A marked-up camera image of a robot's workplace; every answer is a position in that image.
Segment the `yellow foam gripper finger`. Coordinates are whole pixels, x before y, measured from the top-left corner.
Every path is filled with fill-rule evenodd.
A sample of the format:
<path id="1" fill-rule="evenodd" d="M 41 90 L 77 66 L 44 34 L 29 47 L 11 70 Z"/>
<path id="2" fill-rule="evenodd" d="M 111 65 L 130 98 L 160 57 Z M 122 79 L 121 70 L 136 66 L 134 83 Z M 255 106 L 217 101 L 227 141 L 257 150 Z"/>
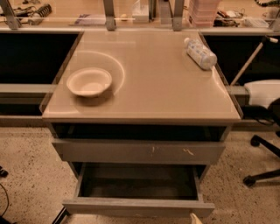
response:
<path id="1" fill-rule="evenodd" d="M 190 213 L 190 217 L 192 219 L 192 224 L 203 224 L 194 213 Z"/>

